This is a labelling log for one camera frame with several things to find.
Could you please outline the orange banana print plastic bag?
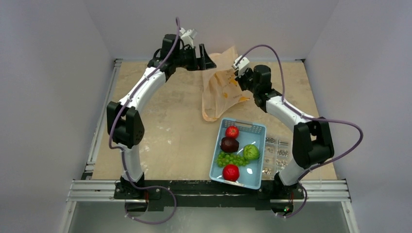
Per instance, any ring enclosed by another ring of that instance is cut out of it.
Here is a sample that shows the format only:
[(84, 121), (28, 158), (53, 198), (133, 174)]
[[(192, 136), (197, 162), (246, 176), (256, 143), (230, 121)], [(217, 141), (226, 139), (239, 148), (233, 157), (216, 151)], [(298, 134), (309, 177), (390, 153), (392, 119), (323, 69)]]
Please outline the orange banana print plastic bag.
[(202, 117), (205, 121), (218, 120), (232, 106), (246, 102), (252, 94), (242, 91), (235, 80), (233, 62), (238, 58), (235, 46), (223, 53), (209, 55), (216, 68), (201, 72), (203, 80)]

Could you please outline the small red fake apple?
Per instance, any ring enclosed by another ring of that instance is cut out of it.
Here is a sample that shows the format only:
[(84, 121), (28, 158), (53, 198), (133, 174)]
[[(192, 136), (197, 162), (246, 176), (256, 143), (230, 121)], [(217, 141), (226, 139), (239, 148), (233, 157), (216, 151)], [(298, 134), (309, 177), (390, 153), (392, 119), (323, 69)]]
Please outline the small red fake apple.
[(230, 138), (236, 139), (236, 138), (238, 138), (239, 134), (240, 134), (239, 129), (238, 129), (236, 126), (234, 126), (234, 125), (229, 126), (229, 127), (225, 130), (225, 136), (226, 136), (226, 137), (230, 137)]

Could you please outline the dark purple fake fruit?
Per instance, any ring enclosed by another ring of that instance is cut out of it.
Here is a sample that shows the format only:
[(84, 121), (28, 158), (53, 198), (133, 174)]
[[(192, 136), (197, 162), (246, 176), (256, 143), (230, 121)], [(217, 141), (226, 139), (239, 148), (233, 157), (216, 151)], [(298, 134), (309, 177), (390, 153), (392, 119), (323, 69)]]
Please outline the dark purple fake fruit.
[(220, 148), (223, 152), (234, 153), (239, 149), (239, 142), (232, 137), (224, 137), (221, 140)]

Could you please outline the green fake fruit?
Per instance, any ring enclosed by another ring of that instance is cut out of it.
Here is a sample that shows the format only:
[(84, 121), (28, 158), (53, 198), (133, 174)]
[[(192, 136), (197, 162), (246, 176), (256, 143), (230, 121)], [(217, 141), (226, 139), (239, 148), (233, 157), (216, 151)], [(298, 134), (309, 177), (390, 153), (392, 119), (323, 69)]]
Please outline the green fake fruit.
[(260, 151), (254, 144), (249, 144), (243, 148), (243, 157), (246, 160), (258, 160), (260, 157)]

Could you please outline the green fake grape bunch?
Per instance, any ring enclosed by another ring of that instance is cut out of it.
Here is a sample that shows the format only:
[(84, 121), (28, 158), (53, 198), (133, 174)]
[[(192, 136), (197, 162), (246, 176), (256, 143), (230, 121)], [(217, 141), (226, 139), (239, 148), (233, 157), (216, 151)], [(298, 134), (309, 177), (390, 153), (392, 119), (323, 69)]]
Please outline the green fake grape bunch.
[(221, 151), (217, 158), (215, 159), (215, 163), (218, 167), (225, 167), (226, 165), (232, 164), (236, 166), (246, 166), (250, 163), (248, 159), (244, 156), (241, 156), (236, 153), (226, 153)]

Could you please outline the large red fake apple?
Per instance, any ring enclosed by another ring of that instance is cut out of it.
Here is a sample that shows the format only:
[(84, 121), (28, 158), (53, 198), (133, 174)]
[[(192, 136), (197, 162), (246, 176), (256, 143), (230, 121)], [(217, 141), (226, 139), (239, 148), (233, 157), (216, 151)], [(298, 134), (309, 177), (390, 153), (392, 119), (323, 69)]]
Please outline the large red fake apple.
[(240, 170), (234, 164), (228, 164), (223, 168), (222, 176), (225, 180), (235, 182), (240, 177)]

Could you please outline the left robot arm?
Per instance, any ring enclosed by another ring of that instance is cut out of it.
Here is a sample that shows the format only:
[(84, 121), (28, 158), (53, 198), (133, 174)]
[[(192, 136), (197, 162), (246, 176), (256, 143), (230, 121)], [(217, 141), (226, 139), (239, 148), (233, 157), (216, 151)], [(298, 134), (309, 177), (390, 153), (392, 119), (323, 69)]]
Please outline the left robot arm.
[(106, 107), (109, 148), (120, 151), (123, 168), (121, 181), (129, 182), (126, 193), (134, 199), (142, 197), (145, 192), (138, 149), (145, 133), (140, 116), (145, 105), (177, 68), (187, 71), (216, 68), (203, 44), (198, 47), (200, 57), (196, 56), (195, 37), (195, 30), (166, 34), (161, 48), (154, 53), (137, 84), (119, 101), (111, 101)]

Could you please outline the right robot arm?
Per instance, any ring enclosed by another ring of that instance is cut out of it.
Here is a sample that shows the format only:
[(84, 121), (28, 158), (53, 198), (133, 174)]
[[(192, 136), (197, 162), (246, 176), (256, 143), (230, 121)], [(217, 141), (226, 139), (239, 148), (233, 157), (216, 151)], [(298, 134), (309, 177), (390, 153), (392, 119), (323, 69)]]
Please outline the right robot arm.
[(232, 66), (235, 80), (242, 91), (253, 94), (255, 104), (292, 131), (292, 159), (275, 175), (273, 192), (283, 198), (292, 191), (306, 171), (334, 156), (329, 124), (293, 108), (280, 92), (272, 88), (271, 69), (266, 65), (254, 68)]

